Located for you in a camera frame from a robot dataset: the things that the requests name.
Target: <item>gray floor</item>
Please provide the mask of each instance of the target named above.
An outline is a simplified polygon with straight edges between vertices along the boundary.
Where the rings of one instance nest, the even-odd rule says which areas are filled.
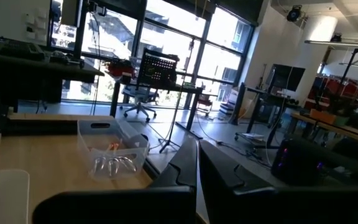
[[[36,103],[22,102],[19,106],[19,113],[35,113],[37,111]],[[108,115],[110,107],[107,105],[97,105],[95,109],[95,115]],[[91,114],[91,105],[86,104],[75,104],[75,103],[61,103],[58,105],[49,105],[46,113],[49,114]],[[186,123],[188,119],[189,111],[179,110],[176,121],[181,123]],[[192,130],[204,137],[206,141],[214,142],[211,139],[217,141],[223,141],[235,147],[240,152],[245,152],[245,150],[250,149],[244,140],[239,139],[238,141],[234,140],[234,134],[236,132],[245,132],[247,129],[246,120],[242,120],[241,124],[234,126],[227,124],[225,120],[217,119],[217,113],[211,113],[210,117],[214,118],[213,120],[205,119],[204,114],[198,113],[198,116],[195,117]],[[170,129],[170,124],[173,118],[173,110],[157,110],[157,117],[152,119],[150,123],[145,122],[145,115],[136,114],[135,111],[128,113],[128,117],[123,116],[123,111],[117,110],[117,119],[126,119],[130,121],[130,124],[139,130],[140,132],[148,135],[150,145],[153,148],[150,151],[149,158],[154,163],[154,165],[159,169],[163,170],[171,158],[175,155],[176,150],[173,147],[167,147],[163,153],[158,153],[161,145],[158,143],[158,138],[166,138],[168,131]],[[253,133],[263,134],[267,136],[269,134],[269,129],[262,125],[257,124],[254,126]],[[184,139],[191,138],[190,134],[187,134],[184,130],[180,129],[178,126],[173,126],[172,141],[181,144]],[[281,132],[277,132],[273,144],[278,144],[283,138]],[[225,152],[227,155],[232,157],[235,161],[243,165],[246,169],[254,173],[255,175],[261,177],[267,182],[271,183],[274,186],[284,186],[285,184],[270,174],[270,171],[261,165],[257,164],[254,161],[248,160],[245,156],[239,154],[233,149],[228,147],[220,147],[220,150]],[[275,157],[276,150],[268,149],[267,153],[265,149],[260,149],[257,151],[257,154],[267,162],[267,155],[270,162],[273,162]],[[198,182],[198,197],[197,197],[197,212],[208,221],[208,216],[206,213],[206,208],[204,204],[204,198],[202,194],[201,184]]]

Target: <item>clear plastic bin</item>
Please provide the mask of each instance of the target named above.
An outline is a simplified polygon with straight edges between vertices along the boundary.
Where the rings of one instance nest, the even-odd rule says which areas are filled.
[[[78,121],[78,150],[95,179],[138,174],[149,148],[148,140],[125,121]]]

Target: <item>microphone stand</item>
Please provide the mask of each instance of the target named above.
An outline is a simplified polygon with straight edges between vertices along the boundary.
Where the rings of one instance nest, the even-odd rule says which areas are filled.
[[[190,63],[190,59],[191,59],[191,55],[193,53],[193,48],[194,48],[194,38],[192,38],[190,45],[189,45],[189,49],[190,49],[190,55],[189,55],[189,63]],[[187,73],[188,67],[189,67],[189,63],[187,63],[186,67],[185,67],[185,73]],[[177,105],[175,107],[175,112],[173,113],[173,119],[172,119],[172,124],[170,126],[170,130],[169,130],[169,137],[168,139],[158,139],[159,142],[165,142],[165,144],[162,146],[160,153],[163,152],[165,150],[165,148],[167,148],[167,146],[173,144],[174,146],[180,147],[178,144],[174,143],[173,141],[171,141],[171,137],[172,137],[172,132],[173,132],[173,126],[175,124],[175,120],[177,118],[177,113],[178,113],[178,109],[179,109],[179,103],[180,103],[180,98],[181,98],[181,93],[183,93],[183,86],[185,84],[185,80],[186,78],[183,77],[183,81],[181,83],[180,86],[180,91],[179,91],[179,96],[178,96],[178,100],[177,100]]]

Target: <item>chair base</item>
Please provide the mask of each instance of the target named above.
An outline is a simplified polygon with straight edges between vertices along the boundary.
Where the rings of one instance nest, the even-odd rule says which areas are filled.
[[[138,114],[140,111],[146,115],[146,122],[149,122],[150,121],[150,118],[149,118],[149,114],[147,113],[147,111],[151,111],[154,113],[153,117],[155,118],[157,116],[155,110],[147,107],[147,106],[143,106],[141,102],[138,102],[136,103],[133,107],[129,108],[128,110],[125,110],[124,112],[124,116],[127,117],[128,116],[128,112],[130,111],[133,111],[133,110],[136,110],[136,113]]]

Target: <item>black monitor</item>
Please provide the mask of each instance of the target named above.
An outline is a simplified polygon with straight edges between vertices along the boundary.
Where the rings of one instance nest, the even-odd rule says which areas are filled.
[[[266,81],[266,84],[270,85],[270,89],[271,87],[275,86],[291,91],[296,91],[304,72],[304,68],[274,64]]]

